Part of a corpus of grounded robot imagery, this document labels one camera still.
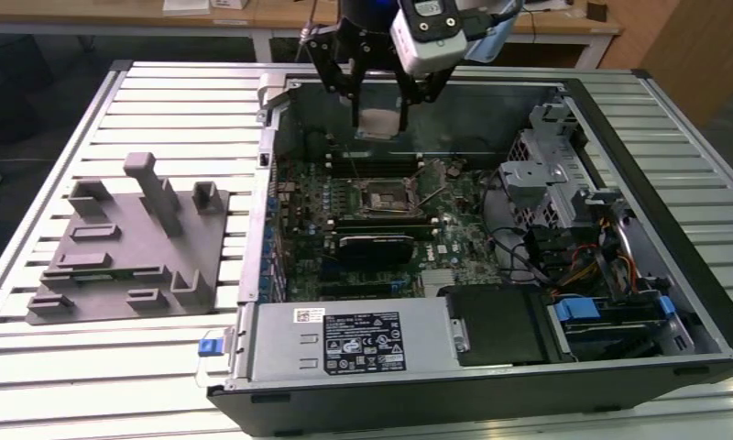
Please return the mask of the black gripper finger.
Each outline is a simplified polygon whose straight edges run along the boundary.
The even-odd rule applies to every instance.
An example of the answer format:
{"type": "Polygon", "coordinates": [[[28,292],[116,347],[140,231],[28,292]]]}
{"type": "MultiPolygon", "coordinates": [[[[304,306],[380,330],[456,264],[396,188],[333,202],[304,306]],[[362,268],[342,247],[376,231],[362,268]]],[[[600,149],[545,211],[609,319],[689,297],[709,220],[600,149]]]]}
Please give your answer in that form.
{"type": "Polygon", "coordinates": [[[360,92],[365,70],[344,54],[337,39],[337,25],[310,25],[304,34],[304,49],[324,88],[349,102],[350,123],[356,127],[360,123],[360,92]]]}
{"type": "Polygon", "coordinates": [[[453,68],[429,73],[420,82],[412,75],[399,69],[395,72],[395,78],[400,88],[401,106],[400,106],[400,125],[399,131],[404,132],[409,122],[409,106],[423,103],[433,103],[443,92],[448,83],[453,68]]]}

